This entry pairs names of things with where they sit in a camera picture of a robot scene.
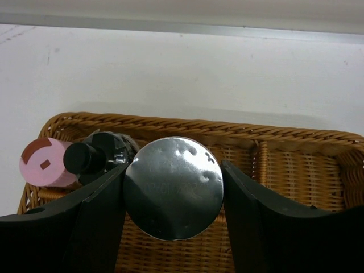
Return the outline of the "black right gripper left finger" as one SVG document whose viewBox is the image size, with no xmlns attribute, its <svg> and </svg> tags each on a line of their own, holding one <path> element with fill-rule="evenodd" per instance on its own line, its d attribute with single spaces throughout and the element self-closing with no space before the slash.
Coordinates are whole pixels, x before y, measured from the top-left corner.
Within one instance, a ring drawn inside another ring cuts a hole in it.
<svg viewBox="0 0 364 273">
<path fill-rule="evenodd" d="M 114 272 L 126 165 L 64 197 L 1 217 L 1 272 Z"/>
</svg>

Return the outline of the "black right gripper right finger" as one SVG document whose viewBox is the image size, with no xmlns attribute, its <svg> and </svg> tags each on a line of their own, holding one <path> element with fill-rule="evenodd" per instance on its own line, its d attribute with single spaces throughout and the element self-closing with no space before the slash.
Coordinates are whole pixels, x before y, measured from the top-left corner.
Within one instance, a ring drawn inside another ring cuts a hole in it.
<svg viewBox="0 0 364 273">
<path fill-rule="evenodd" d="M 362 272 L 363 206 L 341 212 L 288 199 L 221 164 L 236 272 Z"/>
</svg>

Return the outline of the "pink lid spice jar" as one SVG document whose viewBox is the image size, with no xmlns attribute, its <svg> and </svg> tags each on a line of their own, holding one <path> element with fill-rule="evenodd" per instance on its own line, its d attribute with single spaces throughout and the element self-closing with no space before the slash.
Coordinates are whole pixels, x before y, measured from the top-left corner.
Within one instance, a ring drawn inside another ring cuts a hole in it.
<svg viewBox="0 0 364 273">
<path fill-rule="evenodd" d="M 76 182 L 76 175 L 68 172 L 63 162 L 65 151 L 71 144 L 50 137 L 32 141 L 20 156 L 22 177 L 37 187 L 67 187 Z"/>
</svg>

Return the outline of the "small dark bottle black cap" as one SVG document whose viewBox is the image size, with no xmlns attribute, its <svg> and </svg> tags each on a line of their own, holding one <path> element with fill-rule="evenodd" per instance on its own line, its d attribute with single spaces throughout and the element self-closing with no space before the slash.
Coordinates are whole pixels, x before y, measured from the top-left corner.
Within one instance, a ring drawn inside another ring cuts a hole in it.
<svg viewBox="0 0 364 273">
<path fill-rule="evenodd" d="M 81 185 L 87 185 L 118 165 L 129 164 L 139 145 L 130 136 L 111 131 L 97 131 L 65 151 L 66 170 L 75 174 Z"/>
</svg>

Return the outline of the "white can silver lid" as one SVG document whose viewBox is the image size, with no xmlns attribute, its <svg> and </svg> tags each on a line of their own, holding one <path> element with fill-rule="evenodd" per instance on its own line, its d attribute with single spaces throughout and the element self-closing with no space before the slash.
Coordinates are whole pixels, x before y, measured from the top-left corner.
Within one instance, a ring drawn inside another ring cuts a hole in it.
<svg viewBox="0 0 364 273">
<path fill-rule="evenodd" d="M 217 218 L 224 199 L 218 160 L 182 136 L 141 148 L 123 182 L 126 210 L 140 230 L 162 241 L 193 238 Z"/>
</svg>

